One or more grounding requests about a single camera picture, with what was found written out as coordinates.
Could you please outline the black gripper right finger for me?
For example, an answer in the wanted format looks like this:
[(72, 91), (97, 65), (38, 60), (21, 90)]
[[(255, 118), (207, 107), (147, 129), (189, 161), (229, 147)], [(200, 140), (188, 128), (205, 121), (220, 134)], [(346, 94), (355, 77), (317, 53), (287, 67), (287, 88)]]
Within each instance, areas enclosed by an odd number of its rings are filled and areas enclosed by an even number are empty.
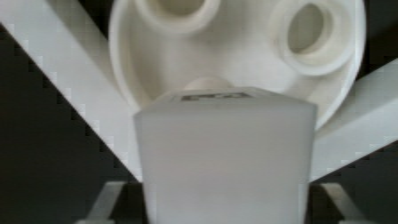
[(337, 183), (310, 185), (307, 224), (371, 224)]

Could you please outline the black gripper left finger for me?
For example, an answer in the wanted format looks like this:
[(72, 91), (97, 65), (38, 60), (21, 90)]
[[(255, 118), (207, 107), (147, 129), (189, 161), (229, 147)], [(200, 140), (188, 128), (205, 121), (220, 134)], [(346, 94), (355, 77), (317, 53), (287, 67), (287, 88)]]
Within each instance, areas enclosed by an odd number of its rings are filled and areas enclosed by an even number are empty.
[(142, 185), (106, 182), (86, 216), (72, 224), (145, 224)]

